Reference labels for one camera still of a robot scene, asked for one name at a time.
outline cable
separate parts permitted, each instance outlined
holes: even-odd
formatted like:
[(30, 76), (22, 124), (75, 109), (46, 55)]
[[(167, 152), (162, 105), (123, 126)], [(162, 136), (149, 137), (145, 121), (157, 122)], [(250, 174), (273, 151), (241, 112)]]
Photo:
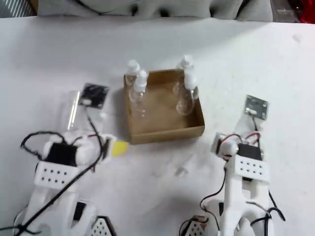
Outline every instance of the cable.
[(91, 165), (89, 165), (87, 168), (85, 168), (82, 172), (80, 172), (76, 177), (74, 177), (56, 196), (54, 196), (42, 209), (40, 209), (35, 215), (33, 215), (24, 225), (20, 227), (20, 231), (16, 234), (16, 236), (20, 236), (23, 232), (27, 230), (27, 227), (38, 217), (40, 216), (48, 207), (50, 207), (54, 202), (72, 185), (74, 184), (78, 179), (80, 179), (86, 172), (89, 171), (92, 167), (94, 167), (98, 161), (101, 159), (102, 154), (103, 154), (103, 148), (102, 148), (102, 142), (100, 139), (100, 136), (88, 114), (87, 107), (85, 107), (85, 112), (88, 117), (88, 121), (95, 132), (95, 135), (97, 136), (99, 147), (100, 147), (100, 152), (98, 155), (98, 158), (96, 159), (95, 162), (93, 162)]
[(30, 148), (28, 148), (26, 146), (26, 142), (28, 139), (30, 139), (31, 137), (33, 136), (37, 136), (37, 135), (43, 135), (43, 134), (50, 134), (50, 135), (58, 135), (61, 139), (62, 139), (62, 143), (67, 143), (65, 141), (65, 138), (63, 135), (61, 135), (60, 133), (58, 132), (54, 132), (54, 131), (38, 131), (38, 132), (35, 132), (35, 133), (30, 133), (28, 136), (26, 136), (23, 141), (21, 142), (21, 145), (20, 147), (23, 148), (25, 151), (27, 151), (28, 153), (34, 155), (34, 156), (37, 156), (37, 158), (42, 161), (43, 160), (43, 157), (41, 154), (39, 154), (39, 152), (37, 150), (33, 151), (31, 150)]
[(219, 231), (220, 231), (220, 227), (219, 227), (219, 223), (218, 223), (218, 219), (217, 219), (216, 215), (214, 215), (211, 211), (207, 210), (205, 206), (202, 206), (202, 203), (203, 203), (207, 198), (211, 198), (211, 197), (213, 197), (213, 196), (219, 194), (219, 193), (222, 191), (223, 186), (224, 186), (224, 183), (225, 183), (225, 178), (226, 178), (226, 169), (224, 169), (224, 178), (223, 178), (223, 183), (222, 183), (222, 185), (221, 185), (221, 188), (220, 188), (216, 193), (210, 194), (210, 195), (204, 197), (203, 199), (201, 199), (200, 204), (199, 204), (200, 208), (201, 208), (203, 211), (205, 211), (205, 212), (210, 213), (210, 214), (213, 215), (213, 217), (214, 217), (215, 220), (216, 220), (217, 228), (218, 228)]
[(249, 134), (248, 136), (245, 137), (245, 139), (248, 139), (248, 138), (250, 138), (251, 136), (254, 136), (254, 135), (256, 135), (257, 138), (256, 138), (255, 142), (253, 142), (253, 145), (254, 145), (255, 143), (257, 143), (258, 140), (260, 139), (260, 136), (261, 136), (260, 133), (257, 132), (257, 131), (255, 131), (255, 132), (253, 132), (253, 133), (251, 133), (251, 134)]
[[(269, 190), (268, 192), (269, 192), (269, 197), (270, 197), (270, 199), (271, 199), (271, 201), (272, 201), (272, 204), (274, 205), (275, 208), (279, 209), (279, 208), (277, 207), (277, 204), (276, 204), (274, 198), (273, 198), (272, 195), (271, 195), (270, 190)], [(283, 221), (285, 221), (284, 215), (283, 215), (282, 213), (280, 214), (279, 212), (278, 212), (278, 214), (279, 214), (280, 218), (281, 218)]]
[(28, 204), (22, 208), (22, 210), (20, 210), (19, 213), (16, 214), (16, 216), (14, 217), (14, 220), (13, 220), (13, 226), (15, 227), (16, 226), (16, 220), (18, 218), (20, 218), (20, 216), (23, 214), (23, 211), (26, 210), (28, 208)]
[[(90, 134), (90, 135), (88, 135), (89, 138), (90, 138), (90, 137), (95, 137), (95, 136), (96, 136), (96, 134)], [(79, 139), (82, 139), (82, 138), (83, 138), (83, 136), (80, 136), (80, 137), (75, 138), (75, 140), (73, 140), (73, 142), (72, 142), (70, 145), (74, 145), (76, 141), (78, 141)]]
[(189, 220), (185, 220), (185, 221), (182, 223), (181, 227), (179, 228), (178, 236), (181, 236), (181, 232), (182, 232), (182, 227), (183, 227), (183, 225), (184, 225), (186, 222), (189, 222), (189, 221), (190, 221), (190, 219), (189, 219)]
[[(250, 113), (250, 116), (252, 117), (252, 121), (254, 123), (254, 126), (255, 126), (255, 131), (258, 131), (257, 129), (257, 124), (256, 124), (256, 121), (255, 121), (255, 117)], [(260, 149), (260, 141), (259, 141), (260, 137), (257, 139), (257, 142), (258, 142), (258, 147)]]
[(38, 232), (32, 232), (32, 231), (29, 231), (28, 229), (24, 229), (24, 226), (23, 225), (17, 225), (17, 226), (9, 226), (9, 227), (4, 227), (4, 228), (0, 228), (0, 231), (3, 231), (3, 230), (13, 230), (13, 229), (19, 229), (19, 230), (24, 230), (26, 233), (29, 233), (31, 235), (38, 235), (41, 233), (41, 231), (38, 231)]
[(255, 205), (257, 207), (259, 207), (260, 209), (262, 209), (266, 214), (270, 215), (270, 213), (268, 212), (268, 210), (266, 210), (262, 205), (256, 203), (256, 202), (251, 202), (251, 201), (246, 201), (247, 204), (251, 204), (251, 205)]
[(243, 142), (242, 140), (242, 137), (238, 134), (230, 134), (230, 135), (227, 135), (222, 141), (221, 141), (221, 144), (226, 141), (227, 139), (229, 139), (230, 137), (233, 137), (233, 136), (237, 136), (240, 140), (241, 140), (241, 143)]
[(270, 199), (271, 199), (271, 201), (272, 201), (272, 204), (274, 205), (274, 207), (278, 208), (278, 207), (277, 207), (277, 204), (276, 204), (276, 202), (275, 202), (275, 200), (274, 200), (274, 198), (273, 198), (272, 195), (271, 195), (270, 190), (269, 190), (268, 192), (269, 192), (269, 197), (270, 197)]
[(285, 221), (285, 217), (284, 217), (284, 215), (282, 214), (282, 212), (281, 212), (278, 208), (276, 208), (276, 207), (271, 207), (271, 208), (268, 209), (269, 215), (266, 214), (265, 217), (256, 219), (256, 220), (254, 220), (254, 221), (251, 222), (251, 226), (252, 226), (253, 224), (257, 223), (258, 221), (265, 220), (265, 223), (264, 223), (264, 236), (268, 236), (268, 223), (269, 223), (269, 219), (272, 218), (270, 213), (271, 213), (273, 210), (275, 210), (276, 212), (278, 212), (280, 218), (281, 218), (283, 221)]

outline black wire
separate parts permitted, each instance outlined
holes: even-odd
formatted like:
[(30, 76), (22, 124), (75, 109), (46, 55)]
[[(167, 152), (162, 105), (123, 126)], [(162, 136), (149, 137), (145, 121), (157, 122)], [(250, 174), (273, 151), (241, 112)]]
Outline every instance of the black wire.
[[(257, 124), (256, 124), (256, 121), (255, 121), (255, 117), (254, 117), (252, 114), (250, 114), (250, 115), (251, 115), (251, 117), (252, 117), (252, 121), (253, 121), (254, 126), (255, 126), (255, 131), (258, 131), (258, 129), (257, 129)], [(259, 138), (258, 138), (257, 142), (258, 142), (258, 147), (259, 147), (259, 149), (260, 149), (260, 141), (259, 141)]]
[(26, 142), (28, 139), (30, 139), (31, 137), (33, 136), (37, 136), (37, 135), (43, 135), (43, 134), (50, 134), (50, 135), (58, 135), (60, 138), (62, 138), (62, 142), (63, 143), (67, 143), (65, 141), (65, 138), (63, 135), (61, 135), (60, 133), (58, 132), (54, 132), (54, 131), (38, 131), (38, 132), (35, 132), (35, 133), (30, 133), (28, 136), (26, 136), (23, 141), (21, 142), (21, 145), (20, 147), (23, 148), (25, 151), (27, 151), (28, 153), (34, 155), (34, 156), (37, 156), (37, 158), (42, 161), (43, 160), (43, 157), (41, 154), (39, 154), (39, 152), (37, 150), (33, 151), (31, 150), (29, 147), (26, 146)]
[(91, 165), (89, 165), (86, 169), (84, 169), (82, 172), (80, 172), (76, 177), (74, 177), (56, 196), (54, 196), (42, 209), (40, 209), (35, 215), (33, 215), (24, 225), (21, 226), (20, 231), (16, 234), (16, 236), (20, 236), (23, 232), (25, 232), (27, 230), (27, 227), (38, 217), (40, 216), (48, 207), (50, 207), (52, 204), (54, 204), (54, 202), (72, 185), (74, 184), (78, 179), (80, 179), (86, 172), (88, 172), (92, 167), (94, 167), (98, 161), (101, 159), (102, 154), (103, 154), (103, 148), (102, 148), (102, 142), (100, 139), (100, 136), (88, 114), (87, 108), (85, 107), (85, 112), (86, 115), (88, 117), (88, 121), (93, 129), (93, 131), (95, 132), (97, 139), (98, 139), (98, 143), (99, 143), (99, 147), (100, 147), (100, 152), (99, 152), (99, 156), (96, 159), (95, 162), (93, 162)]
[(269, 197), (270, 197), (270, 199), (271, 199), (272, 204), (274, 205), (274, 207), (278, 208), (278, 207), (277, 207), (277, 204), (276, 204), (276, 202), (275, 202), (275, 200), (274, 200), (274, 198), (273, 198), (272, 195), (271, 195), (270, 190), (269, 190)]
[[(267, 211), (268, 211), (269, 214), (270, 214), (273, 210), (275, 210), (275, 211), (279, 214), (281, 220), (286, 221), (286, 219), (285, 219), (283, 213), (282, 213), (277, 207), (271, 207), (271, 208), (269, 208)], [(264, 221), (265, 221), (265, 223), (264, 223), (264, 236), (268, 236), (268, 223), (269, 223), (269, 219), (271, 219), (271, 215), (266, 214), (265, 217), (262, 217), (262, 218), (258, 218), (258, 219), (256, 219), (256, 220), (253, 220), (253, 221), (251, 222), (251, 226), (252, 226), (253, 224), (257, 223), (258, 221), (264, 220)]]
[(182, 227), (183, 227), (183, 225), (184, 225), (186, 222), (192, 222), (192, 221), (196, 221), (196, 222), (199, 222), (199, 223), (201, 223), (201, 224), (204, 224), (204, 223), (207, 223), (207, 222), (209, 221), (209, 219), (207, 218), (205, 221), (200, 221), (198, 218), (192, 217), (192, 218), (190, 218), (189, 220), (185, 220), (185, 221), (181, 224), (181, 226), (180, 226), (180, 228), (179, 228), (179, 236), (181, 236), (181, 232), (182, 232)]
[[(13, 230), (13, 229), (19, 229), (21, 230), (23, 228), (22, 225), (17, 225), (17, 226), (9, 226), (9, 227), (4, 227), (4, 228), (0, 228), (0, 231), (3, 231), (3, 230)], [(41, 231), (38, 231), (38, 232), (32, 232), (32, 231), (29, 231), (27, 229), (25, 229), (25, 232), (31, 234), (31, 235), (38, 235), (41, 233)]]
[(183, 225), (184, 225), (186, 222), (189, 222), (189, 221), (190, 221), (190, 219), (189, 219), (189, 220), (185, 220), (185, 221), (182, 223), (181, 227), (179, 228), (178, 236), (182, 236), (182, 235), (181, 235), (182, 227), (183, 227)]
[(210, 195), (204, 197), (203, 199), (201, 199), (201, 201), (200, 201), (200, 203), (199, 203), (199, 206), (200, 206), (200, 208), (201, 208), (203, 211), (205, 211), (205, 212), (210, 213), (210, 214), (213, 215), (213, 217), (214, 217), (215, 220), (216, 220), (217, 228), (218, 228), (219, 231), (220, 231), (220, 226), (219, 226), (218, 219), (217, 219), (216, 215), (214, 215), (213, 212), (207, 210), (205, 206), (203, 207), (203, 206), (202, 206), (202, 203), (203, 203), (207, 198), (213, 197), (213, 196), (219, 194), (219, 193), (222, 191), (223, 186), (224, 186), (224, 183), (225, 183), (225, 178), (226, 178), (226, 169), (224, 169), (224, 178), (223, 178), (223, 183), (222, 183), (222, 185), (221, 185), (221, 188), (220, 188), (216, 193), (210, 194)]

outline red object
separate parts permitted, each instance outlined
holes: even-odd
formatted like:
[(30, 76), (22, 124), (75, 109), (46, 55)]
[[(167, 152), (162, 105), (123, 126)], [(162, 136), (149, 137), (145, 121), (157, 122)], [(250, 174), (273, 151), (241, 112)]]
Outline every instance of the red object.
[(315, 0), (301, 0), (303, 12), (300, 21), (303, 23), (315, 24)]

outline perforated bracket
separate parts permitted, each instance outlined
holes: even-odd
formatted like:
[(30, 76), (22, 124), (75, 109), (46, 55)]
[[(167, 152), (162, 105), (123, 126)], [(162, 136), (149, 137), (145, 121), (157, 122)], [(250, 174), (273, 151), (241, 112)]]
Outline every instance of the perforated bracket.
[[(36, 169), (34, 183), (42, 187), (62, 189), (79, 172), (80, 169), (77, 167), (40, 161)], [(75, 187), (76, 183), (71, 185), (68, 191), (73, 192)]]
[(204, 230), (200, 222), (192, 221), (187, 229), (185, 236), (203, 236)]
[(115, 236), (115, 234), (109, 230), (104, 218), (98, 218), (87, 236)]
[(269, 167), (268, 164), (263, 161), (236, 155), (231, 158), (229, 165), (231, 165), (229, 171), (233, 171), (236, 175), (267, 183), (270, 182)]

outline bottle nozzle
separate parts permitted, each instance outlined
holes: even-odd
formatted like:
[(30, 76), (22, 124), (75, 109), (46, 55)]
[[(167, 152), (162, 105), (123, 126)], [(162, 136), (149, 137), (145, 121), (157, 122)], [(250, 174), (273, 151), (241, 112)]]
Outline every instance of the bottle nozzle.
[(191, 55), (184, 55), (182, 61), (181, 61), (182, 67), (189, 67), (192, 66), (192, 56)]
[(140, 65), (136, 60), (130, 60), (128, 62), (128, 68), (130, 72), (137, 72), (140, 70)]
[(134, 82), (133, 88), (137, 92), (145, 92), (148, 80), (148, 73), (145, 70), (140, 70), (139, 76)]

